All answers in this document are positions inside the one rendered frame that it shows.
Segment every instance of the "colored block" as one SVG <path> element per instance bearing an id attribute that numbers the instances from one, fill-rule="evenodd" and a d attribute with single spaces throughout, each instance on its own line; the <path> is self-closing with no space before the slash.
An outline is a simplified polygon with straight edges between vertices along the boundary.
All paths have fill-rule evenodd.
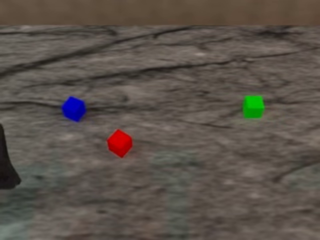
<path id="1" fill-rule="evenodd" d="M 86 104 L 74 96 L 70 96 L 62 105 L 63 115 L 75 122 L 79 122 L 86 113 Z"/>
<path id="2" fill-rule="evenodd" d="M 123 158 L 133 146 L 131 136 L 120 129 L 117 129 L 106 142 L 109 150 L 120 158 Z"/>
<path id="3" fill-rule="evenodd" d="M 265 111 L 262 96 L 245 96 L 243 101 L 243 116 L 246 119 L 260 119 Z"/>

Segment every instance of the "green cube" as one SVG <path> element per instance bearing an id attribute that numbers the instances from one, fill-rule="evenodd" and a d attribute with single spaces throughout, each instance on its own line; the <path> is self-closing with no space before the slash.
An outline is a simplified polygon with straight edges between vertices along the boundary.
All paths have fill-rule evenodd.
<path id="1" fill-rule="evenodd" d="M 260 119 L 265 111 L 262 96 L 245 96 L 243 101 L 243 116 L 245 119 Z"/>

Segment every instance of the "blue cube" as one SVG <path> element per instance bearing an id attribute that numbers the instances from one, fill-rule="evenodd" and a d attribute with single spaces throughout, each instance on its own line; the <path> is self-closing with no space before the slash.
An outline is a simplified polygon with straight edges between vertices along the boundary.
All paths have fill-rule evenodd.
<path id="1" fill-rule="evenodd" d="M 66 118 L 79 122 L 86 113 L 86 104 L 83 100 L 70 96 L 62 105 L 62 112 Z"/>

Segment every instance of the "cube top face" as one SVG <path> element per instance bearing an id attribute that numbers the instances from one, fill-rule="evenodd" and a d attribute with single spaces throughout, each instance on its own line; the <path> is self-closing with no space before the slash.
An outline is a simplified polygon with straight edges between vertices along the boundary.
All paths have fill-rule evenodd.
<path id="1" fill-rule="evenodd" d="M 117 129 L 108 139 L 107 143 L 121 150 L 132 144 L 132 138 L 124 131 Z"/>
<path id="2" fill-rule="evenodd" d="M 63 104 L 63 109 L 68 110 L 70 112 L 76 113 L 80 108 L 85 107 L 85 102 L 75 98 L 74 96 L 70 96 L 65 103 Z"/>
<path id="3" fill-rule="evenodd" d="M 244 106 L 248 109 L 265 109 L 264 99 L 262 96 L 245 96 Z"/>

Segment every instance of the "stone surface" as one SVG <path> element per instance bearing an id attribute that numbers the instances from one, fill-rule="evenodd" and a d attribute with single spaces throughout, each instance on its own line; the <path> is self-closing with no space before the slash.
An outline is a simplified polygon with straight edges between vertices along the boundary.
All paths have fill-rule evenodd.
<path id="1" fill-rule="evenodd" d="M 320 27 L 2 26 L 22 178 L 1 240 L 318 240 Z M 246 95 L 265 112 L 242 115 Z M 68 96 L 83 120 L 61 114 Z M 134 139 L 124 159 L 105 139 Z"/>

